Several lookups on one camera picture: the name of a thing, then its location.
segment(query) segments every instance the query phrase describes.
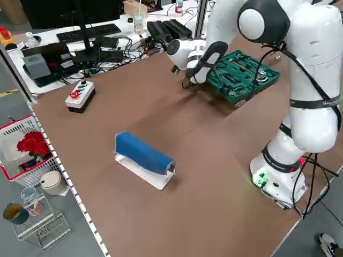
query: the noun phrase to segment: red basket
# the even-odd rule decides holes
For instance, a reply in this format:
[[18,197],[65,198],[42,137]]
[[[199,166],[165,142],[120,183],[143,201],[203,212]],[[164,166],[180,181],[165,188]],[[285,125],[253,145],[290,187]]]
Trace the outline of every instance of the red basket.
[[[17,131],[28,133],[31,131],[40,131],[40,129],[34,117],[30,115],[1,127],[0,136],[5,137],[6,135]],[[19,169],[11,167],[11,163],[6,160],[0,160],[0,168],[9,181],[15,181],[22,186],[36,186],[40,183],[40,177],[42,175],[52,170],[59,170],[54,157],[50,157],[22,172],[20,172]]]

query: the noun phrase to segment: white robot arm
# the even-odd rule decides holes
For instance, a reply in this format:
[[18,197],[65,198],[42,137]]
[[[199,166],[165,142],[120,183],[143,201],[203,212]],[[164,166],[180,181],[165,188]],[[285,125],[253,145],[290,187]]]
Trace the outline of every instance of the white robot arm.
[[341,122],[341,13],[334,6],[310,2],[218,0],[208,22],[207,40],[173,40],[167,51],[178,69],[200,84],[238,32],[251,42],[287,45],[293,58],[289,60],[289,115],[275,138],[252,160],[250,170],[254,184],[288,208],[307,189],[300,173],[302,156],[330,150]]

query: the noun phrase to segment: mug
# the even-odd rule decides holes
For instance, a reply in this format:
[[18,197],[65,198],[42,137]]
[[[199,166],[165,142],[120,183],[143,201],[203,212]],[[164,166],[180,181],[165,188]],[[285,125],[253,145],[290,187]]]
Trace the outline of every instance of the mug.
[[20,204],[9,203],[6,209],[4,209],[2,216],[5,220],[8,220],[13,224],[20,225],[27,221],[29,213]]

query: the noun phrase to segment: green toolbox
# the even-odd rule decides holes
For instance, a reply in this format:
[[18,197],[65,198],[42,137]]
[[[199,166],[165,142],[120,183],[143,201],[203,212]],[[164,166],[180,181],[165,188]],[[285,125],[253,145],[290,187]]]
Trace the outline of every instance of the green toolbox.
[[[258,60],[242,51],[234,51],[223,57],[210,73],[207,82],[219,95],[239,107],[239,103],[244,102],[251,94],[258,63]],[[262,64],[253,92],[256,94],[263,91],[274,84],[279,77],[279,72]]]

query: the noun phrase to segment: gray box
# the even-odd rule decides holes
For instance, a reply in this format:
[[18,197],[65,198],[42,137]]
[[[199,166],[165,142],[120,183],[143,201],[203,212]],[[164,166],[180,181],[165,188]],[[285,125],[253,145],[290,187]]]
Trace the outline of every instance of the gray box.
[[42,78],[51,74],[41,54],[24,57],[23,61],[33,79]]

